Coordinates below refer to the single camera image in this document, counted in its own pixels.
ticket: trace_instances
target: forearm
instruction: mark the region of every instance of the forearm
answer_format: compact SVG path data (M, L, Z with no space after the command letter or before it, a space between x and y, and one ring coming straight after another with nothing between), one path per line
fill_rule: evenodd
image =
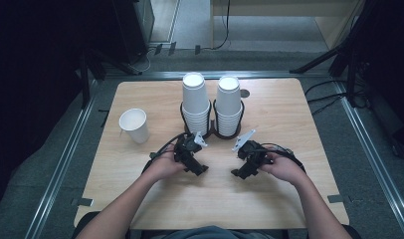
M326 203L313 182L305 177L295 188L301 198L310 238L351 238Z
M155 182L156 180L148 174L142 174L124 193L94 218L78 238L123 237L143 198Z

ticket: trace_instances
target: wooden tabletop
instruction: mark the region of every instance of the wooden tabletop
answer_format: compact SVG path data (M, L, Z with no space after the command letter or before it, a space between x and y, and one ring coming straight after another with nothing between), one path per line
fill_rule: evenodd
M215 100L217 84L218 81L206 81L211 102ZM293 150L332 212L341 223L348 224L343 203L328 202L328 195L339 192L299 80L241 80L240 84L241 89L250 92L243 99L246 109L241 134L254 128L252 140ZM181 81L118 86L83 195L93 199L94 204L79 207L75 225L87 212L104 209L124 192L140 175L149 153L184 131L181 87ZM147 113L150 137L144 144L136 144L127 133L120 133L118 119L131 108ZM293 186L263 171L245 180L235 177L231 170L244 164L231 151L236 140L212 134L206 142L208 147L194 156L209 169L200 176L183 171L155 184L130 228L305 228L302 206Z

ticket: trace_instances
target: person's left hand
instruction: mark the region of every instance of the person's left hand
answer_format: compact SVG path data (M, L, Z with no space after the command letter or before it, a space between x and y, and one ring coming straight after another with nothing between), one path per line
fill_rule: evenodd
M174 144L169 144L165 152L154 159L143 173L153 176L155 180L161 180L185 168L183 163L174 160Z

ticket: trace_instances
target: person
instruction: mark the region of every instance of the person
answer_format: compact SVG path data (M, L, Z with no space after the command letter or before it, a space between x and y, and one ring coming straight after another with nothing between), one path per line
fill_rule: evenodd
M122 193L97 214L83 228L77 238L124 238L133 217L150 188L159 180L185 169L174 161L173 145L170 144L156 160ZM332 214L310 178L290 159L269 152L273 164L264 164L261 170L277 179L292 184L300 197L309 238L351 238ZM167 238L189 238L196 233L206 237L197 238L251 238L251 235L228 231L219 227L190 229L168 235Z

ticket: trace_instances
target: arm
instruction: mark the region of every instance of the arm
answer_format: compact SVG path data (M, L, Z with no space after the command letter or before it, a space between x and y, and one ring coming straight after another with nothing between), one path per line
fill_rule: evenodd
M155 182L166 178L185 166L173 158L173 146L156 159L130 187L99 213L77 238L122 238L130 226L143 198Z
M323 201L310 178L291 160L275 153L269 154L274 164L261 170L291 183L301 198L310 238L351 238Z

